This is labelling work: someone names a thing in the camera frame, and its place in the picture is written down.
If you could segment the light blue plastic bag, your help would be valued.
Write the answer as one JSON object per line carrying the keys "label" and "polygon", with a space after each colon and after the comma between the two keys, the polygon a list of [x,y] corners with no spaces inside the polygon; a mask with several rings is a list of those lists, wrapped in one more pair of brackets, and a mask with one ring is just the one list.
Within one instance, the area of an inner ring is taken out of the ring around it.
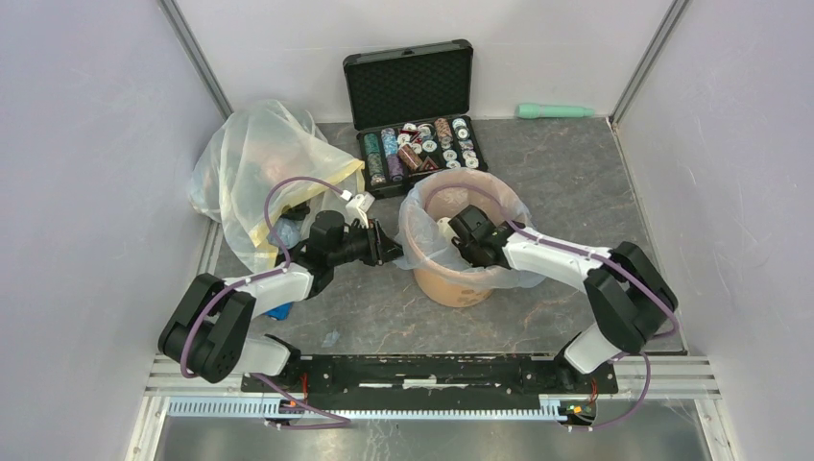
{"label": "light blue plastic bag", "polygon": [[452,245],[459,250],[461,257],[473,267],[490,268],[499,266],[509,270],[506,258],[497,253],[498,243],[504,243],[514,230],[507,225],[513,220],[519,227],[529,227],[510,218],[507,212],[503,213],[506,220],[498,225],[494,224],[487,214],[477,206],[466,206],[455,216],[449,218],[452,229],[457,236],[452,239]]}

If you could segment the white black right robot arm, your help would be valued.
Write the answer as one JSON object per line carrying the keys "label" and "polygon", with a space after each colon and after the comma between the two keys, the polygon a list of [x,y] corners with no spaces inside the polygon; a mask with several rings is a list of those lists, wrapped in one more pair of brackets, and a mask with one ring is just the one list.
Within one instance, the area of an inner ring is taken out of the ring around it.
{"label": "white black right robot arm", "polygon": [[474,267],[534,273],[587,295],[594,322],[563,347],[554,367],[567,392],[582,390],[601,365],[680,329],[675,294],[634,243],[579,245],[512,220],[496,225],[477,206],[465,207],[449,227],[452,244]]}

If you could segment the orange plastic trash bin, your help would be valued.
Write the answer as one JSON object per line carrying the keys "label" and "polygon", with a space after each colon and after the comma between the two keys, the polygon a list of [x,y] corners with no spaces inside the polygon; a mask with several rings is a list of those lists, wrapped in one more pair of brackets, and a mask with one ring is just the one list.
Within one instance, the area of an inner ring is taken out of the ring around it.
{"label": "orange plastic trash bin", "polygon": [[529,208],[496,176],[469,168],[444,170],[419,181],[401,202],[396,241],[403,257],[395,265],[411,270],[426,296],[449,307],[475,305],[494,289],[541,283],[540,275],[499,266],[477,268],[461,257],[438,221],[469,205],[479,207],[496,225],[506,220],[504,212],[524,225],[533,223]]}

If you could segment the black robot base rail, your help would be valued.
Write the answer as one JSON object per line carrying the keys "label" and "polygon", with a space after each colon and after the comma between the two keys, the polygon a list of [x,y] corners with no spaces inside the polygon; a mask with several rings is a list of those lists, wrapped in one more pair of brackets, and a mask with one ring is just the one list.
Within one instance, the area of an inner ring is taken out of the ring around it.
{"label": "black robot base rail", "polygon": [[525,353],[303,355],[271,383],[327,411],[535,409],[542,395],[619,391],[611,365],[580,375],[559,359]]}

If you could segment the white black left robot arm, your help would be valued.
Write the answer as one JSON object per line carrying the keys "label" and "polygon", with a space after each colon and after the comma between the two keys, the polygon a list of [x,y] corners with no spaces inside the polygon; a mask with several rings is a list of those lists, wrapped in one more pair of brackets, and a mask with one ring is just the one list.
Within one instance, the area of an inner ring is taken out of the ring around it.
{"label": "white black left robot arm", "polygon": [[160,333],[158,350],[186,377],[218,383],[233,373],[262,374],[278,391],[294,389],[301,366],[294,347],[266,335],[251,339],[251,321],[286,304],[316,297],[337,267],[375,267],[403,255],[375,219],[348,224],[337,211],[319,213],[308,237],[273,270],[242,278],[196,276]]}

